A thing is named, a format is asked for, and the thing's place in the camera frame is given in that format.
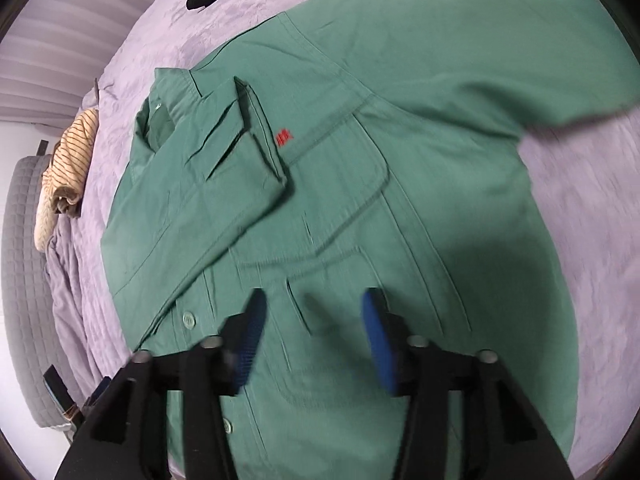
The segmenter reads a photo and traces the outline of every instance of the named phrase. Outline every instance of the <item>button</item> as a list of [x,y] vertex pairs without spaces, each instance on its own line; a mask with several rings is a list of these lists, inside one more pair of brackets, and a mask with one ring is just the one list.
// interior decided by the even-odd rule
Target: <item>button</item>
[[196,326],[196,317],[191,312],[185,312],[182,314],[182,324],[187,330],[193,330]]

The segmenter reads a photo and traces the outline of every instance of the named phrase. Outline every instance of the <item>screw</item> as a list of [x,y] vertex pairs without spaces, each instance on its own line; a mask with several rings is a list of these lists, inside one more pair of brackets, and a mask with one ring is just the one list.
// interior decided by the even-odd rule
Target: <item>screw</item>
[[151,358],[151,352],[147,350],[139,350],[138,352],[133,354],[131,360],[137,364],[142,364],[151,361]]
[[210,335],[202,340],[200,346],[206,349],[218,348],[222,346],[222,338],[219,335]]
[[498,362],[498,354],[493,350],[481,350],[478,352],[478,359],[483,363],[493,365]]
[[407,338],[409,346],[415,346],[416,348],[425,348],[427,341],[421,335],[411,335]]

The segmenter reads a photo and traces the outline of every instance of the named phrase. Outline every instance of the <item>purple bedsheet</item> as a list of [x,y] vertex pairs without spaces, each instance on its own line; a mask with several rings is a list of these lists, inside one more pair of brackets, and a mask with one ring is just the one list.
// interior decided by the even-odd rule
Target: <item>purple bedsheet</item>
[[[100,238],[154,68],[190,68],[229,38],[302,1],[218,0],[198,12],[187,11],[183,0],[156,0],[104,70],[82,217],[59,222],[47,253],[56,327],[84,393],[130,354],[106,284]],[[520,154],[578,322],[570,465],[579,475],[615,449],[640,404],[640,108],[571,131],[530,135]]]

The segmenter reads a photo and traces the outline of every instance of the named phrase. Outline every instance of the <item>red embroidery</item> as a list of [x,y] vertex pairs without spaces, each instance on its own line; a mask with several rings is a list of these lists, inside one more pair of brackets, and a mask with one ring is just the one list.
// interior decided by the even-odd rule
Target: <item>red embroidery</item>
[[291,139],[293,139],[293,136],[286,128],[281,129],[280,133],[276,135],[276,143],[279,147],[284,146]]

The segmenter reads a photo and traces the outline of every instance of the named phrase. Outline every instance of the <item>striped cloth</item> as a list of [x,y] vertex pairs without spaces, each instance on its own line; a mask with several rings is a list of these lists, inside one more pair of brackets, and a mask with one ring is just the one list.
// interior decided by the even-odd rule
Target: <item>striped cloth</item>
[[36,213],[33,238],[37,250],[44,251],[53,229],[56,214],[80,215],[80,201],[94,154],[98,131],[98,110],[84,111],[69,126],[56,144],[49,167],[42,174],[42,189]]

